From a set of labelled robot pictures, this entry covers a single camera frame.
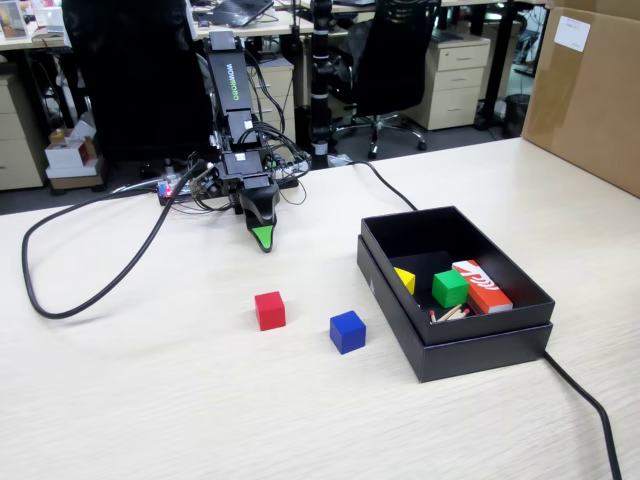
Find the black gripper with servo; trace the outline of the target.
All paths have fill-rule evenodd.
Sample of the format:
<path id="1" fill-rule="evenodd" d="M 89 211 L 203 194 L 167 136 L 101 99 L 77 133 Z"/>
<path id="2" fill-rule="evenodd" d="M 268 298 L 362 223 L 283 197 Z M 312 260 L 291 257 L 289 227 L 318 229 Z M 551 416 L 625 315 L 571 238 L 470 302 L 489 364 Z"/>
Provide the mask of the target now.
<path id="1" fill-rule="evenodd" d="M 277 224 L 275 208 L 280 200 L 280 192 L 276 184 L 271 184 L 270 176 L 262 165 L 260 153 L 225 153 L 219 167 L 219 179 L 224 193 L 242 190 L 239 199 L 247 230 L 259 248 L 269 253 L 273 247 L 274 229 Z"/>

